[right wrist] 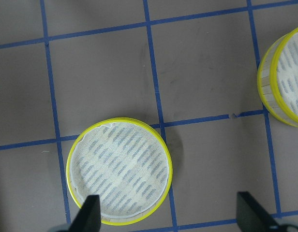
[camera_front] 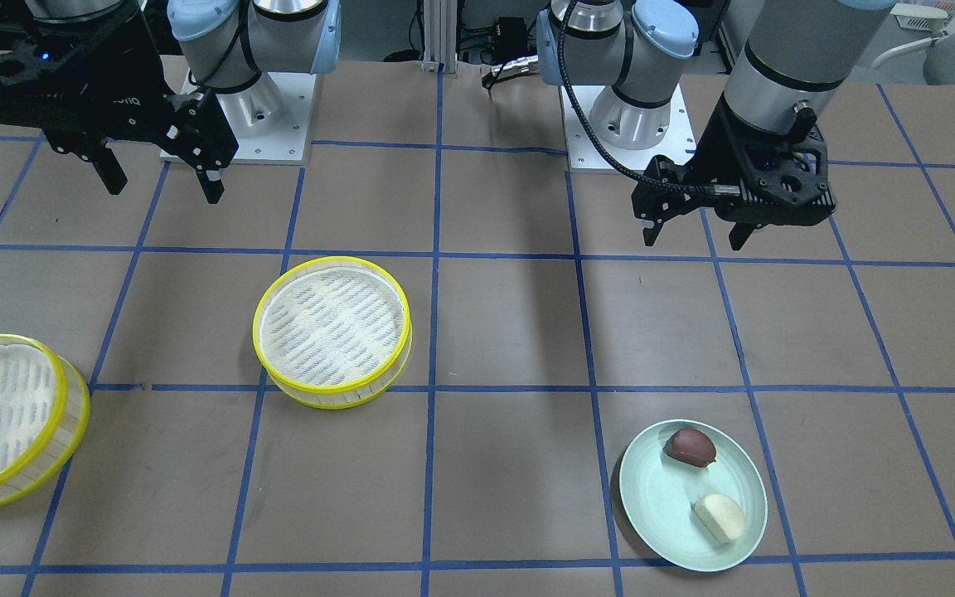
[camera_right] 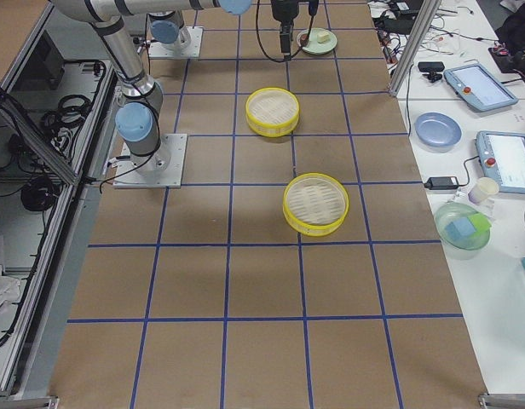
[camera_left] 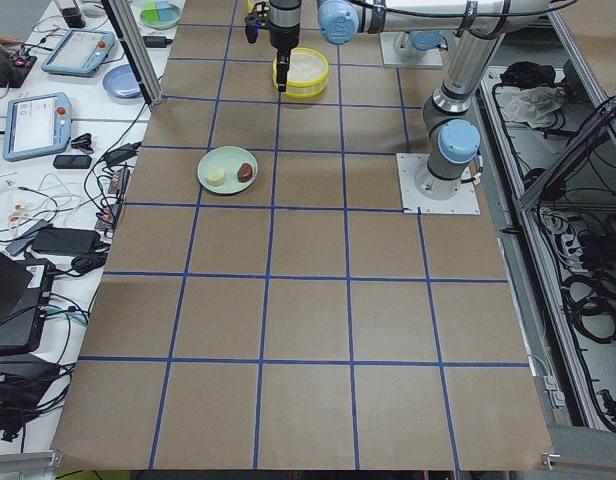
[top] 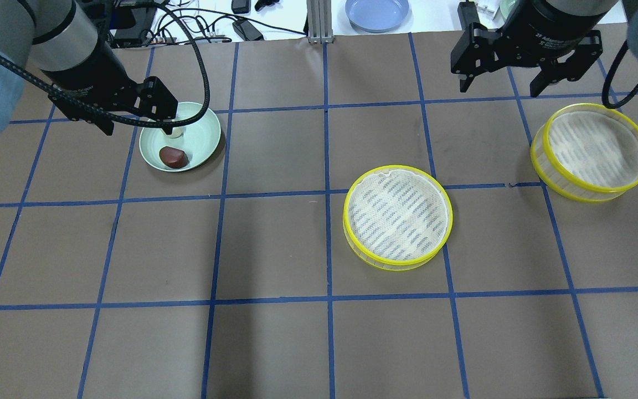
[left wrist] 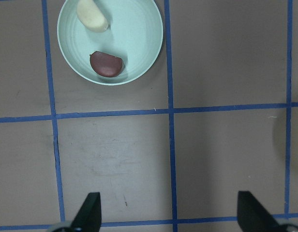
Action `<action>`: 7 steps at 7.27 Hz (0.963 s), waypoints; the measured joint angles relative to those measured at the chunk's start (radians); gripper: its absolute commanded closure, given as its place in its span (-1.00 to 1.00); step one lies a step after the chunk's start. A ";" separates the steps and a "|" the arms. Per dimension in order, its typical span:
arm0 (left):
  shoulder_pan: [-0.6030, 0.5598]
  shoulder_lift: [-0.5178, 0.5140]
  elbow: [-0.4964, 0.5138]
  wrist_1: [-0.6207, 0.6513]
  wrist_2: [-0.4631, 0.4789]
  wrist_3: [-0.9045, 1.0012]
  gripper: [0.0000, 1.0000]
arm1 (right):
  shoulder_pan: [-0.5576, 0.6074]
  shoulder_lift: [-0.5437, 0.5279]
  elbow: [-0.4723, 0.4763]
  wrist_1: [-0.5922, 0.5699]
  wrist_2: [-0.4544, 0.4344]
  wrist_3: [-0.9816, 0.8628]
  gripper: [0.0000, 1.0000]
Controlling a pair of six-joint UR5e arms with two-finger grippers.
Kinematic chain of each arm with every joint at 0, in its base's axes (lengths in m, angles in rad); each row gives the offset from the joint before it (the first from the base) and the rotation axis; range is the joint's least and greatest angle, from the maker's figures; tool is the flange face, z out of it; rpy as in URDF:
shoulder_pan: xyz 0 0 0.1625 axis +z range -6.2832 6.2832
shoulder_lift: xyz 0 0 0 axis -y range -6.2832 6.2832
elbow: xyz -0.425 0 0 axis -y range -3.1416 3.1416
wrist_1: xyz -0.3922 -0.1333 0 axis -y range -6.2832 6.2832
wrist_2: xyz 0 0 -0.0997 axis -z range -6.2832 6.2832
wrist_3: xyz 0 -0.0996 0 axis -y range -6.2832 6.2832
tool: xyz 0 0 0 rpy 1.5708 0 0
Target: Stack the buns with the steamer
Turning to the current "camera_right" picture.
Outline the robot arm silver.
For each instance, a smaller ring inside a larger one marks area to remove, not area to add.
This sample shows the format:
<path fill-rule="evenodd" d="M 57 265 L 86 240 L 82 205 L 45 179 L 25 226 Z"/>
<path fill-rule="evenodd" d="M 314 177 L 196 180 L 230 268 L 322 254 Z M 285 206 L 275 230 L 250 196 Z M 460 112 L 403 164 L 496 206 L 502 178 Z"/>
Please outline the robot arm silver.
<path fill-rule="evenodd" d="M 120 17 L 93 23 L 121 83 L 121 107 L 115 116 L 118 134 L 129 148 L 133 165 L 143 171 L 166 168 L 170 155 L 162 147 L 159 114 L 163 91 L 147 74 Z"/>
<path fill-rule="evenodd" d="M 183 10 L 221 8 L 233 15 L 245 13 L 252 1 L 50 1 L 65 16 L 91 24 L 107 48 L 121 79 L 126 83 L 141 75 L 142 63 L 131 46 L 124 30 L 123 16 L 135 14 L 157 14 Z M 272 16 L 280 23 L 280 51 L 285 62 L 294 58 L 291 52 L 294 20 L 299 14 L 299 3 L 307 1 L 270 1 Z"/>

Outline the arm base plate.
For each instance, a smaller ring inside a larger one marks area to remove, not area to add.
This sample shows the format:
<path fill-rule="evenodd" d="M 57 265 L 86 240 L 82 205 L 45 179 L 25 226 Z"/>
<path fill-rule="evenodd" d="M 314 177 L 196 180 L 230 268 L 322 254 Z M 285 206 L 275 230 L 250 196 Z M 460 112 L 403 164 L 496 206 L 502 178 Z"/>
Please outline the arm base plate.
<path fill-rule="evenodd" d="M 118 162 L 118 177 L 112 180 L 115 188 L 180 188 L 187 151 L 187 134 L 163 134 L 159 150 L 144 164 L 145 158 L 131 156 L 126 143 Z"/>
<path fill-rule="evenodd" d="M 202 26 L 184 26 L 179 29 L 167 27 L 153 36 L 149 57 L 155 60 L 198 59 L 203 33 Z"/>

